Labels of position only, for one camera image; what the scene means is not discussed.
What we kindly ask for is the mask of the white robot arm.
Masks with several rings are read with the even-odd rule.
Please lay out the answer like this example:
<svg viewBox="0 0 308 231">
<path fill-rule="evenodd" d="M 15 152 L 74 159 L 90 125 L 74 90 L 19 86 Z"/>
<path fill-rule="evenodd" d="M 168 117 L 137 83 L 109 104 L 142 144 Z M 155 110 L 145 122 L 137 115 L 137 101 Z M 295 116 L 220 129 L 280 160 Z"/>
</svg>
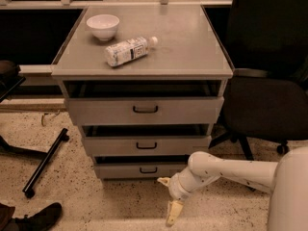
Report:
<svg viewBox="0 0 308 231">
<path fill-rule="evenodd" d="M 187 166 L 158 181 L 168 188 L 167 225 L 180 216 L 185 201 L 219 178 L 269 194 L 267 231 L 308 231 L 308 148 L 287 152 L 278 162 L 221 159 L 197 151 Z"/>
</svg>

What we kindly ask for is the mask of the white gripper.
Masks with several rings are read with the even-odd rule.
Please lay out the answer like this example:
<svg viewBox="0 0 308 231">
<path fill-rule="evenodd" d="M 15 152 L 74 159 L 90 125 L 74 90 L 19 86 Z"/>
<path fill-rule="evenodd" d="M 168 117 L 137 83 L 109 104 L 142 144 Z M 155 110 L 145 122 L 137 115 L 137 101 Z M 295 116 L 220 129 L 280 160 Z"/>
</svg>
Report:
<svg viewBox="0 0 308 231">
<path fill-rule="evenodd" d="M 212 177 L 198 176 L 186 167 L 170 179 L 160 177 L 157 181 L 168 187 L 170 196 L 175 199 L 167 204 L 166 226 L 172 226 L 183 210 L 184 203 L 182 201 L 186 201 L 196 190 L 209 185 Z"/>
</svg>

